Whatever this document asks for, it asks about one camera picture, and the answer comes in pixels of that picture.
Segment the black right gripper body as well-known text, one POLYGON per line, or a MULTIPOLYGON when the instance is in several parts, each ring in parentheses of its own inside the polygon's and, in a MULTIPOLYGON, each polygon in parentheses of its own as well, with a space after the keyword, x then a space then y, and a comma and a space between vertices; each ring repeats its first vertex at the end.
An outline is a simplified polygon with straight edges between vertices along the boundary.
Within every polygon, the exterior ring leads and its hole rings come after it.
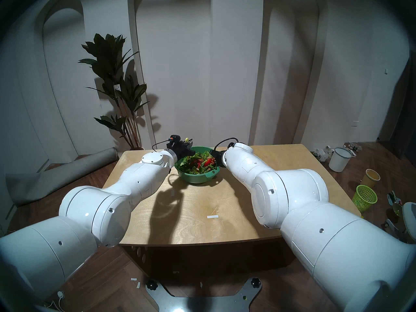
POLYGON ((218 151, 215 149, 210 150, 210 155, 215 159, 217 166, 227 168, 226 160, 224 158, 227 150, 218 151))

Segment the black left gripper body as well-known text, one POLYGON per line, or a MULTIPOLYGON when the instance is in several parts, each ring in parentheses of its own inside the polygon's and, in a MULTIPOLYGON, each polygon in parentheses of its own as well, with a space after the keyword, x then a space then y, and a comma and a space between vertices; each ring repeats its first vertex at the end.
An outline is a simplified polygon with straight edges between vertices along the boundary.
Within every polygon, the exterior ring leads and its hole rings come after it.
POLYGON ((185 142, 181 140, 179 135, 171 135, 168 138, 166 148, 173 151, 177 160, 180 160, 186 156, 186 145, 185 142))

